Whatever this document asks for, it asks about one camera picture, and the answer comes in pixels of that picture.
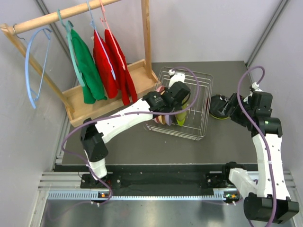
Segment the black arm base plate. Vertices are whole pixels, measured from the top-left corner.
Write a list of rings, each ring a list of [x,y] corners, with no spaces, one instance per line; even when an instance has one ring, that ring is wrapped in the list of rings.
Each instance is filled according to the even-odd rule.
[[[231,188],[222,173],[205,172],[113,172],[101,178],[113,189],[131,185],[197,185],[205,188]]]

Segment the yellow plastic plate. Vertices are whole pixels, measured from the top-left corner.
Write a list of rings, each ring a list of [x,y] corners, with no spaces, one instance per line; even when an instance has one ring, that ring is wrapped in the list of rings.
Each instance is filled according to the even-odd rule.
[[[158,121],[159,121],[161,124],[165,125],[165,124],[166,124],[165,116],[164,116],[164,115],[159,115],[159,116],[158,116]]]

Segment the purple plastic plate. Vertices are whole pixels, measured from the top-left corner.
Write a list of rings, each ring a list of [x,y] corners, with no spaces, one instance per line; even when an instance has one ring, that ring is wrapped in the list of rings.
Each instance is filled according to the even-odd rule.
[[[165,122],[168,126],[171,126],[173,123],[173,115],[165,115]]]

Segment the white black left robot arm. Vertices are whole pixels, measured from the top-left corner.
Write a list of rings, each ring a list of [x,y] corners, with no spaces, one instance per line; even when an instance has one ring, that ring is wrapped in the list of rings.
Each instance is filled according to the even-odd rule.
[[[171,87],[147,93],[128,108],[117,112],[117,117],[111,116],[110,119],[84,126],[81,129],[80,141],[92,172],[91,182],[99,188],[107,183],[106,144],[113,137],[139,123],[154,119],[158,116],[155,112],[162,114],[179,111],[190,95],[190,88],[178,81]]]

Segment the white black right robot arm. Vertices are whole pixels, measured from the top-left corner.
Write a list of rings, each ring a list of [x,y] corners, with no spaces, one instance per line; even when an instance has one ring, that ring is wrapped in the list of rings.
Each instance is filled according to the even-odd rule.
[[[229,162],[222,169],[222,184],[239,190],[248,220],[282,224],[299,212],[299,203],[291,200],[285,184],[282,125],[280,119],[271,117],[272,99],[272,94],[261,91],[254,91],[247,98],[236,93],[230,98],[215,95],[211,97],[209,112],[246,127],[257,153],[257,183],[244,165]]]

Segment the black plate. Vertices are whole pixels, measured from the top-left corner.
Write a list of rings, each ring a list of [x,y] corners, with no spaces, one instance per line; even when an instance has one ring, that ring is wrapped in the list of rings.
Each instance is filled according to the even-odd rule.
[[[213,95],[210,100],[209,114],[218,120],[226,120],[229,118],[225,113],[226,105],[229,98],[224,95]]]

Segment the pink plastic plate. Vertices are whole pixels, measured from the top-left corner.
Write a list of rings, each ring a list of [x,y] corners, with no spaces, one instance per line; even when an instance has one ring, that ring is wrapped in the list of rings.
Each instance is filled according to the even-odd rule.
[[[156,89],[156,91],[160,93],[160,92],[162,92],[164,89],[165,89],[165,87],[164,87],[163,85],[161,85],[161,86],[159,86],[159,87]],[[158,120],[158,117],[154,118],[153,120],[154,120],[156,123],[160,123],[160,121]]]

